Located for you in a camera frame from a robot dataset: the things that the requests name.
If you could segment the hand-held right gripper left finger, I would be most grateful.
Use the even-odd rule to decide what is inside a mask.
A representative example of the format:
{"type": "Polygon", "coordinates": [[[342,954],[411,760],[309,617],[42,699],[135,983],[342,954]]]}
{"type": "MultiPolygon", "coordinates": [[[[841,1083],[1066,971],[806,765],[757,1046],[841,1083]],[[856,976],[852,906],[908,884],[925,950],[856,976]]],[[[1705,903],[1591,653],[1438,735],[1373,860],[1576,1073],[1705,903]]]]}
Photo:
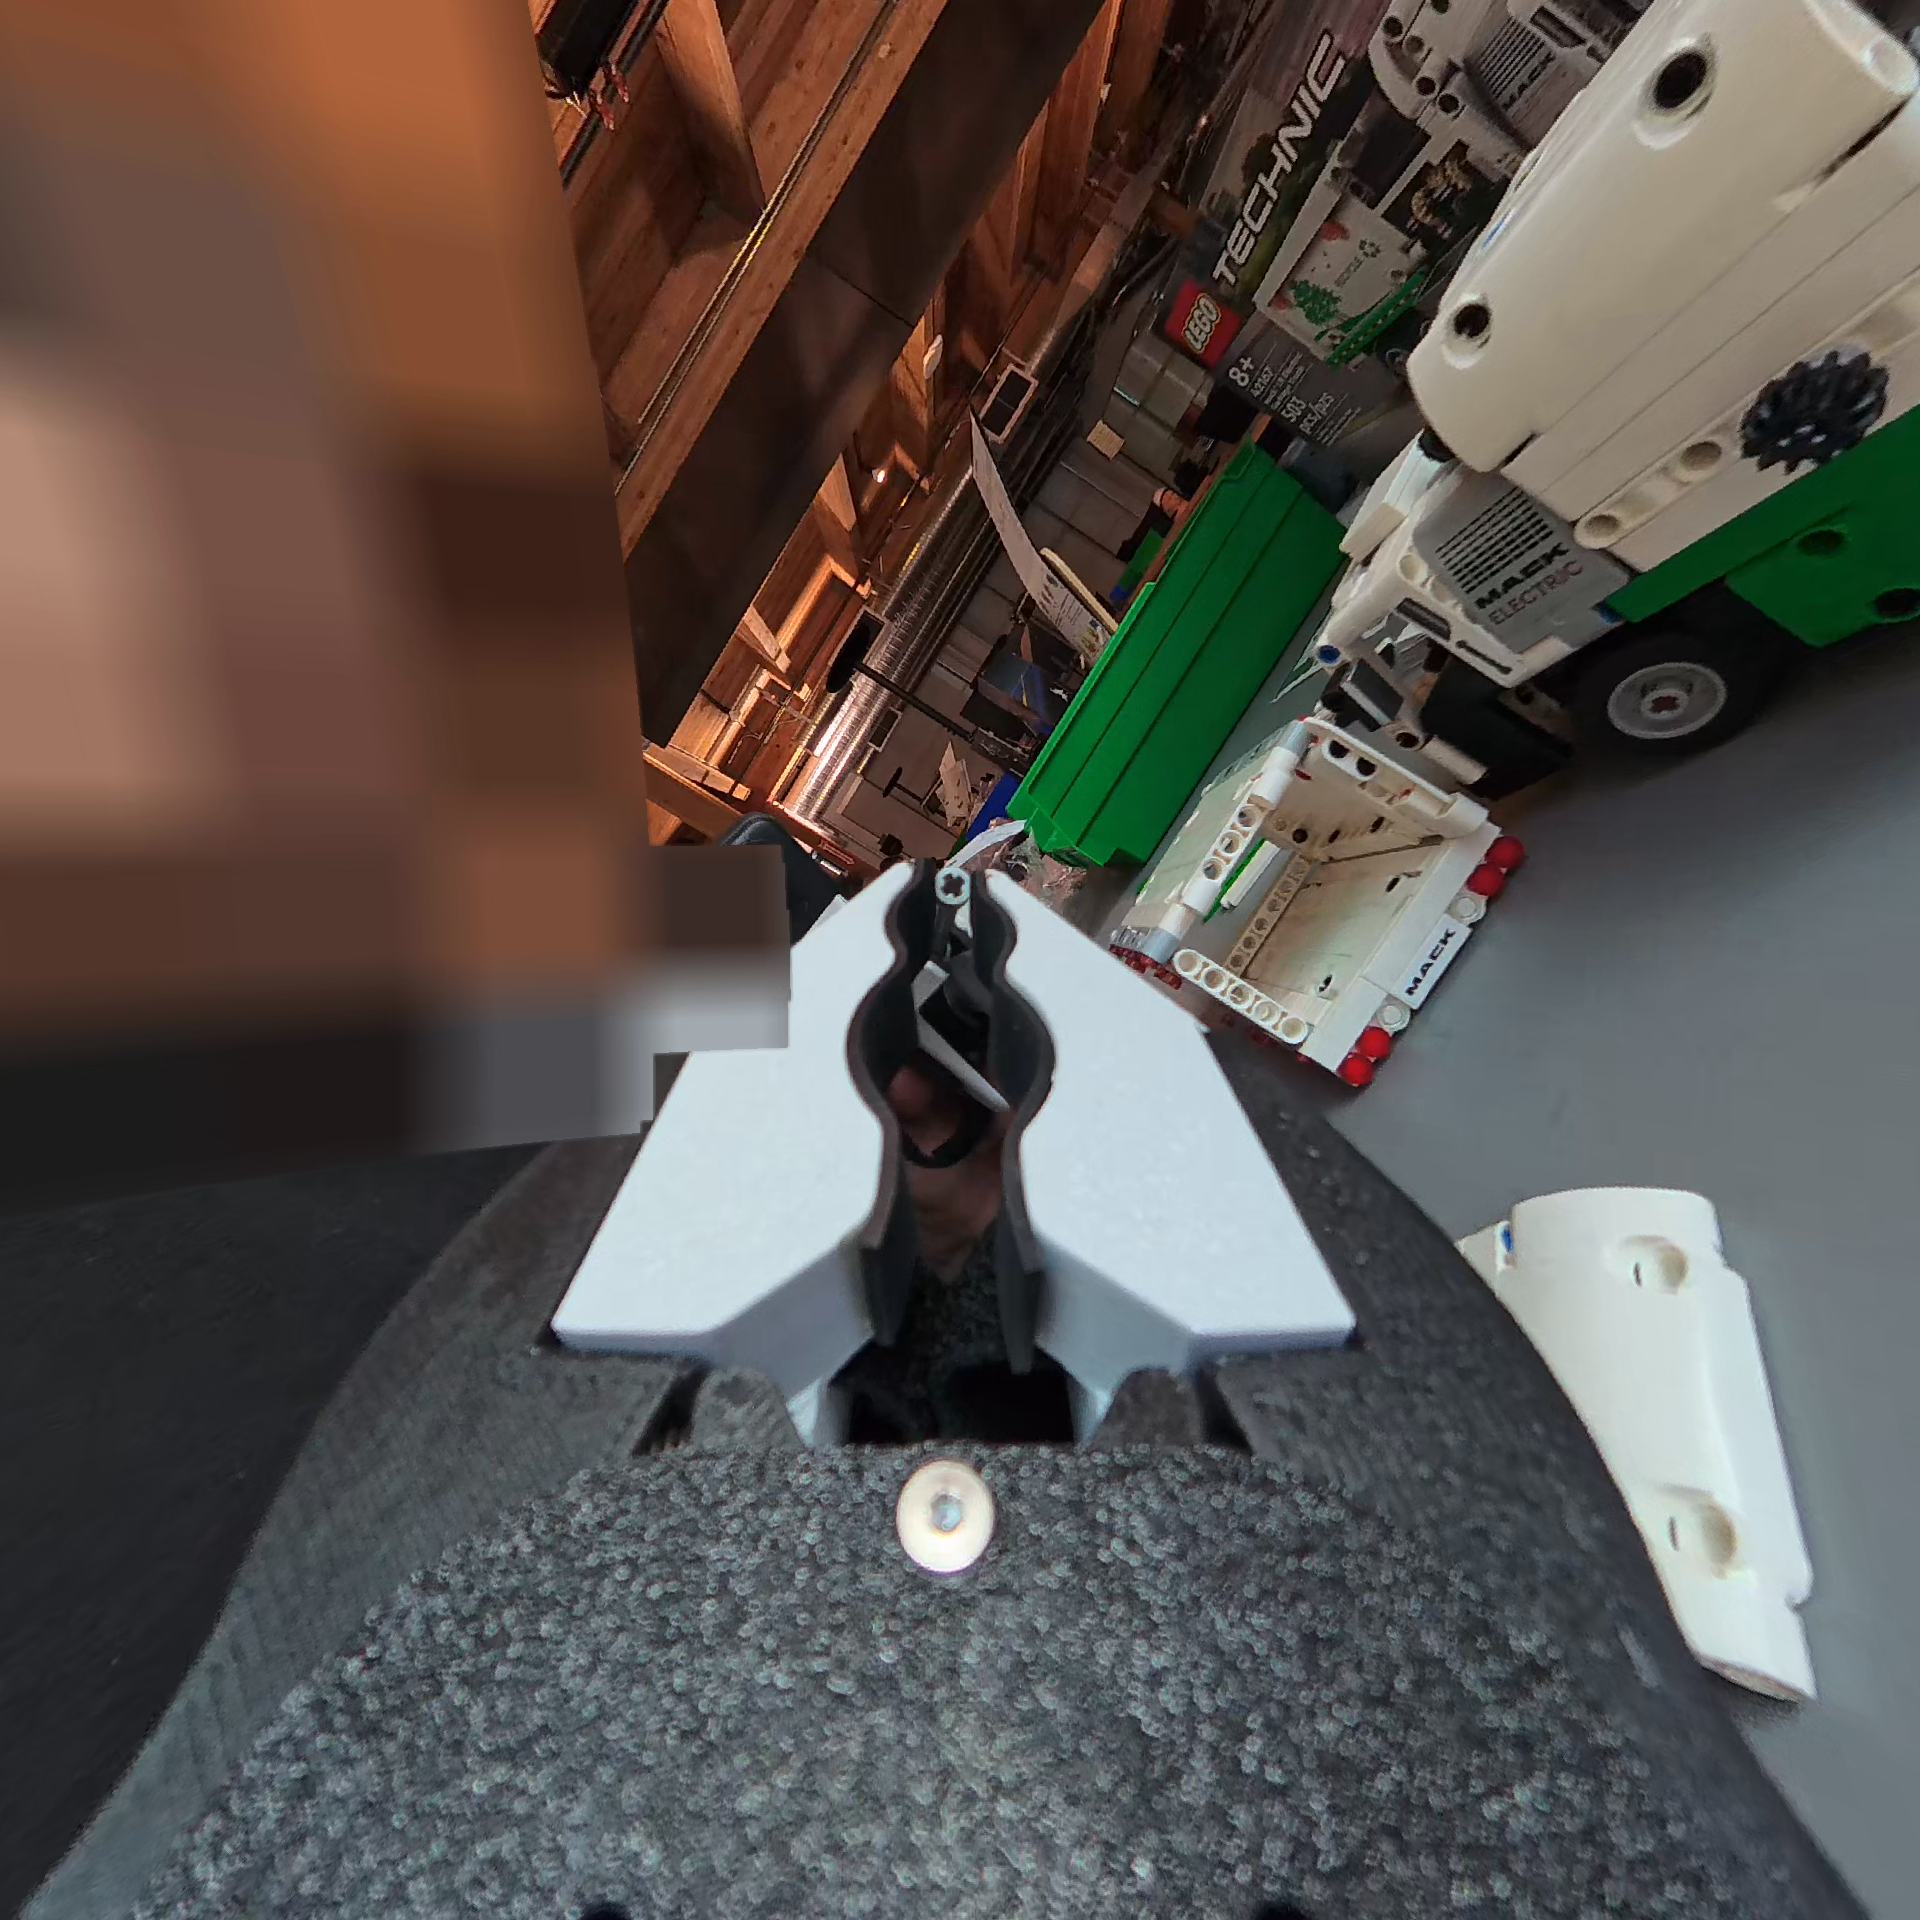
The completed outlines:
{"type": "Polygon", "coordinates": [[[914,1279],[891,1088],[936,879],[896,864],[792,949],[785,1046],[687,1061],[553,1318],[562,1346],[752,1372],[805,1443],[843,1440],[832,1381],[901,1335],[914,1279]]]}

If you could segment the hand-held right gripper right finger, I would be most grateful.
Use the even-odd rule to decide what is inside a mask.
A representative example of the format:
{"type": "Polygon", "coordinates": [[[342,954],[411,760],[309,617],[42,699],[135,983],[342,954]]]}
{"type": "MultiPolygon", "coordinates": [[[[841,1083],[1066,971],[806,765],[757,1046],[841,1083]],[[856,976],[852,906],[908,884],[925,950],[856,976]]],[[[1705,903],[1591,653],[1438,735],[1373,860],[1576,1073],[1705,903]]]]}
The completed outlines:
{"type": "Polygon", "coordinates": [[[1357,1314],[1202,1027],[1007,877],[972,886],[1007,1101],[994,1273],[1011,1369],[1085,1404],[1138,1372],[1344,1346],[1357,1314]]]}

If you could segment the white curved lego panel assembly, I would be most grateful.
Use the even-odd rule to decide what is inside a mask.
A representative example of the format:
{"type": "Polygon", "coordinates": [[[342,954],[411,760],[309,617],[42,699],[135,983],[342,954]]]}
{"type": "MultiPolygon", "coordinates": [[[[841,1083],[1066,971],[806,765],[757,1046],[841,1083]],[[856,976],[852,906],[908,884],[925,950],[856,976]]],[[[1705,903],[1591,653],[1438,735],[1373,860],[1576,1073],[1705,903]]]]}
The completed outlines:
{"type": "Polygon", "coordinates": [[[1715,1205],[1566,1190],[1516,1203],[1457,1251],[1594,1440],[1695,1660],[1766,1698],[1815,1702],[1811,1550],[1715,1205]]]}

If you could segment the white lego container box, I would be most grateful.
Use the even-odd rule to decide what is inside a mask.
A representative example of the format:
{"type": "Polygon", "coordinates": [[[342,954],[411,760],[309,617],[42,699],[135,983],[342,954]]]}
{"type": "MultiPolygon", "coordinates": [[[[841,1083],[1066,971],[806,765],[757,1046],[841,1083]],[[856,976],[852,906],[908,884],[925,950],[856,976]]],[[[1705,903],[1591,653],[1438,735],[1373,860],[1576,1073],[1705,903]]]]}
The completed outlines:
{"type": "Polygon", "coordinates": [[[1363,1091],[1525,859],[1483,803],[1312,715],[1199,788],[1109,949],[1363,1091]]]}

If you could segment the lego set cardboard box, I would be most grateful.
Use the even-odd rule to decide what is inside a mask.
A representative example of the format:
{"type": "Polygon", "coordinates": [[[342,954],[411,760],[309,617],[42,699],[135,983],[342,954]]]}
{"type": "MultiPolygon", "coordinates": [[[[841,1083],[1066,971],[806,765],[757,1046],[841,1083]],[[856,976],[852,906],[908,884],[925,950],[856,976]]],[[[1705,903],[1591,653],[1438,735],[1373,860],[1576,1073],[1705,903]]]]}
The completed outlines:
{"type": "Polygon", "coordinates": [[[1506,5],[1255,5],[1233,121],[1159,314],[1238,412],[1333,448],[1391,415],[1525,156],[1471,72],[1506,5]]]}

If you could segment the white green lego truck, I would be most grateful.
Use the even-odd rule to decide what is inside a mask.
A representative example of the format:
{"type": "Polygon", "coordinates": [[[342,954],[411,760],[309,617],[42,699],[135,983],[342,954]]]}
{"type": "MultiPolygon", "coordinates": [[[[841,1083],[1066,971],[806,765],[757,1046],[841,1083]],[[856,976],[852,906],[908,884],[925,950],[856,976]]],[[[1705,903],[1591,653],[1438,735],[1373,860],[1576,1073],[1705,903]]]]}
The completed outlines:
{"type": "Polygon", "coordinates": [[[1417,347],[1314,720],[1492,800],[1916,621],[1916,5],[1654,5],[1417,347]]]}

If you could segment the white hanging banner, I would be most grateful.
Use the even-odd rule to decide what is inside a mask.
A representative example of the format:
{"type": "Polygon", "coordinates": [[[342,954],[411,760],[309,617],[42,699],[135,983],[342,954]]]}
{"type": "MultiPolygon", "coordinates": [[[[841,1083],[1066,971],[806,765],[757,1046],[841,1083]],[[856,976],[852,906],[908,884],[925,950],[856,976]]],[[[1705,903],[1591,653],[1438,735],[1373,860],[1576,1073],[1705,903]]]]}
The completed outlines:
{"type": "Polygon", "coordinates": [[[972,482],[1020,588],[1078,663],[1092,667],[1118,633],[1118,621],[1097,602],[1092,591],[1061,554],[1037,546],[1007,493],[989,437],[975,415],[970,415],[970,444],[972,482]]]}

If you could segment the green plastic bin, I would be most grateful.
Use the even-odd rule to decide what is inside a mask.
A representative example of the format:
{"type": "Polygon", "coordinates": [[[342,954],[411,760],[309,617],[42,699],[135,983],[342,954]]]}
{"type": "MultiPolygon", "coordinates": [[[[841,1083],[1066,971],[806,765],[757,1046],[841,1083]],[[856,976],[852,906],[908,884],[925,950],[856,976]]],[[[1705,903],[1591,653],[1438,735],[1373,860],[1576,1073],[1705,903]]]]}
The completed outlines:
{"type": "Polygon", "coordinates": [[[1293,473],[1236,450],[1011,803],[1040,853],[1148,860],[1331,588],[1340,540],[1293,473]]]}

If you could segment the dark rectangular ventilation duct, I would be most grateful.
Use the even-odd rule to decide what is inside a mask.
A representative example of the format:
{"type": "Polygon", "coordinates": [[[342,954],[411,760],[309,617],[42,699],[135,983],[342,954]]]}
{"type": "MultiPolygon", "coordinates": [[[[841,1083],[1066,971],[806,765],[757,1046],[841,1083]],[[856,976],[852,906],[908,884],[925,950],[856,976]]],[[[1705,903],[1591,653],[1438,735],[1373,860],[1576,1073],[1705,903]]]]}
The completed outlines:
{"type": "Polygon", "coordinates": [[[649,741],[694,705],[1094,17],[943,5],[627,556],[649,741]]]}

